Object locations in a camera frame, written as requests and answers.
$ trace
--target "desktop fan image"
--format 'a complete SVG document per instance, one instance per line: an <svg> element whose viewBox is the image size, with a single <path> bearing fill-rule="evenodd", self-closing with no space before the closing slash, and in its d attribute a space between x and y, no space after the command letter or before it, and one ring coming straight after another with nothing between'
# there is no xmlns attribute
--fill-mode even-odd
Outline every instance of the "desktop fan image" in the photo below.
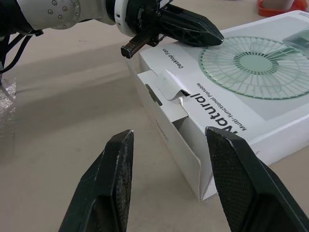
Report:
<svg viewBox="0 0 309 232"><path fill-rule="evenodd" d="M243 96L284 100L309 93L309 59L278 41L228 37L205 48L199 64L214 83Z"/></svg>

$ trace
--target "orange object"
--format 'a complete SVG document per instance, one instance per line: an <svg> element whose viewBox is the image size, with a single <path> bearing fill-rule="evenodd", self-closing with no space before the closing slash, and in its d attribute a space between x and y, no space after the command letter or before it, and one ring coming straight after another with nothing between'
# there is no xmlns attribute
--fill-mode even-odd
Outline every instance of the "orange object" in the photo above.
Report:
<svg viewBox="0 0 309 232"><path fill-rule="evenodd" d="M297 11L297 10L306 11L306 9L308 8L306 0L295 0L288 11L263 8L262 1L263 0L257 0L257 8L259 10L259 15L264 17L272 17L289 11Z"/></svg>

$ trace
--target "black textured grip surface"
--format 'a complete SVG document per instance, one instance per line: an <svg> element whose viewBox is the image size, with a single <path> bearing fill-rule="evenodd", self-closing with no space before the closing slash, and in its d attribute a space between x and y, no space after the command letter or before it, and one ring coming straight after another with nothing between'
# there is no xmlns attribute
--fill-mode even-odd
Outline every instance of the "black textured grip surface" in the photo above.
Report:
<svg viewBox="0 0 309 232"><path fill-rule="evenodd" d="M131 199L132 167L133 167L133 134L130 134L121 148L121 161L119 177L116 184L116 210L119 216L120 231L125 232Z"/></svg>
<svg viewBox="0 0 309 232"><path fill-rule="evenodd" d="M206 17L167 4L159 20L160 33L194 47L220 45L223 35Z"/></svg>
<svg viewBox="0 0 309 232"><path fill-rule="evenodd" d="M232 147L221 136L208 136L212 170L231 232L243 227L256 192Z"/></svg>

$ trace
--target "robotic arm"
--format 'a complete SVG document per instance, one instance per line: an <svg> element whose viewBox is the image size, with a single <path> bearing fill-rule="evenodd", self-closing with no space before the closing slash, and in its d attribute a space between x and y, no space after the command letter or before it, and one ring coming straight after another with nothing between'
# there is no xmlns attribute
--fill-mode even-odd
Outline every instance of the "robotic arm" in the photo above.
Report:
<svg viewBox="0 0 309 232"><path fill-rule="evenodd" d="M122 55L133 57L144 45L157 46L169 36L191 46L214 46L223 36L207 18L170 4L173 0L0 0L0 41L19 33L0 50L0 61L21 39L21 55L31 36L44 29L69 29L77 23L98 20L117 25L133 39L121 48Z"/></svg>

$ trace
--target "plastic wrap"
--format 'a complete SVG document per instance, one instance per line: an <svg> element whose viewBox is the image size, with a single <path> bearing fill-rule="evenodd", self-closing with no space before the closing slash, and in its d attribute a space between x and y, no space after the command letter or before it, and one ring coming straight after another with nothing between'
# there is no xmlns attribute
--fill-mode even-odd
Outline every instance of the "plastic wrap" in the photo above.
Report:
<svg viewBox="0 0 309 232"><path fill-rule="evenodd" d="M1 83L0 161L14 153L16 78L6 74L3 76Z"/></svg>

